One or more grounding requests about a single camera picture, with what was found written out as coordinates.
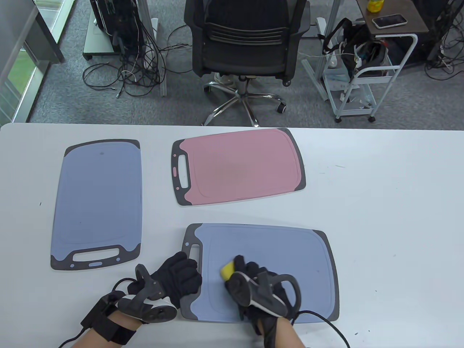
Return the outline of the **person's left hand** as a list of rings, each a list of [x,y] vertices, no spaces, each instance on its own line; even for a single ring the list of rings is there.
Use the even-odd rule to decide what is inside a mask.
[[[202,276],[197,270],[196,260],[187,257],[185,252],[177,252],[169,257],[152,274],[143,265],[136,266],[136,281],[131,283],[124,297],[134,303],[151,301],[154,305],[163,302],[165,307],[173,307],[174,312],[180,308],[180,300],[195,294],[202,285]]]

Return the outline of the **person's right hand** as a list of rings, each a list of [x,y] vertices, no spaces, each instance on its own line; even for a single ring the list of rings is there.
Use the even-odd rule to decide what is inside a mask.
[[[233,273],[225,288],[237,304],[241,320],[252,323],[255,332],[268,343],[275,340],[278,318],[293,319],[301,306],[301,290],[296,278],[277,274],[245,262],[242,255],[233,260]]]

